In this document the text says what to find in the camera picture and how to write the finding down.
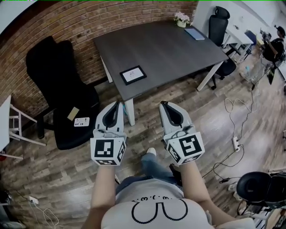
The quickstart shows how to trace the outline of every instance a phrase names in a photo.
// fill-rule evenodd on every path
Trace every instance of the picture frame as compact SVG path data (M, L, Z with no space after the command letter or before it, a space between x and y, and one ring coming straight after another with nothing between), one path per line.
M126 85L132 84L147 77L139 65L121 72L120 75Z

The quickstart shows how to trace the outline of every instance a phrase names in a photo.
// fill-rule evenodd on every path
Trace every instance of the chair backrest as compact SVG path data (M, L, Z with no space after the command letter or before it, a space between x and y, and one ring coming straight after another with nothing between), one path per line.
M216 6L215 15L211 15L209 20L209 39L217 46L223 44L225 31L227 30L229 12L220 6Z
M257 38L256 35L251 32L250 30L247 30L245 32L245 35L249 37L250 40L252 40L253 44L252 45L256 45L257 44Z
M249 202L264 201L271 181L271 176L263 172L250 172L243 175L236 187L237 194Z
M286 201L286 174L284 175L277 174L272 176L265 201L267 202Z
M224 34L227 29L228 20L220 18L216 15L211 15L209 20L209 39L217 46L223 44Z
M43 39L27 53L26 65L50 108L84 106L87 85L77 73L70 41L56 43L51 36Z

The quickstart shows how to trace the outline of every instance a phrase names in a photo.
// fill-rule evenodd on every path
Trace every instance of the flower pot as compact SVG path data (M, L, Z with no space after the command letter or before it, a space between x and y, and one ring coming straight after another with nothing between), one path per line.
M181 28L185 28L186 27L186 23L182 22L180 20L177 21L177 26L181 27Z

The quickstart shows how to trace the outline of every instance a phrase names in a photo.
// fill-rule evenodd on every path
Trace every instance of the black chair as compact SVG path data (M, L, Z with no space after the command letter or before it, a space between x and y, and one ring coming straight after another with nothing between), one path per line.
M248 38L253 42L253 44L251 44L251 46L246 50L245 52L245 58L244 60L251 54L251 51L252 51L252 47L253 46L256 46L257 44L257 38L256 38L256 35L250 31L250 30L247 30L245 33L244 33L246 36L248 36ZM245 49L246 48L246 45L241 45L239 47L239 49L242 48L242 49Z
M99 98L96 90L80 80L70 41L56 43L49 36L26 56L27 73L41 90L53 112L53 127L38 120L38 137L44 137L44 128L55 131L57 147L71 149L87 142L93 135L99 113ZM75 118L89 117L88 127L74 127L67 117L76 107Z
M247 173L239 179L236 191L248 205L281 208L286 206L286 173Z
M223 38L227 29L229 18L229 12L220 6L216 6L215 15L211 15L210 17L209 39L219 47L223 44ZM230 44L229 46L231 49L226 53L228 59L225 60L216 71L216 74L220 76L221 80L223 80L225 76L230 75L236 69L236 64L229 56L234 51L240 55L240 52L234 45ZM212 80L214 82L214 86L212 86L211 89L214 90L216 89L215 75L212 76Z

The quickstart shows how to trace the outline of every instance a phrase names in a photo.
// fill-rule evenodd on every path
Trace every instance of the white flowers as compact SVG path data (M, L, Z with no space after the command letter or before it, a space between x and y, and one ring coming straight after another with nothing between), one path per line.
M189 16L181 12L175 13L174 21L182 21L190 24Z

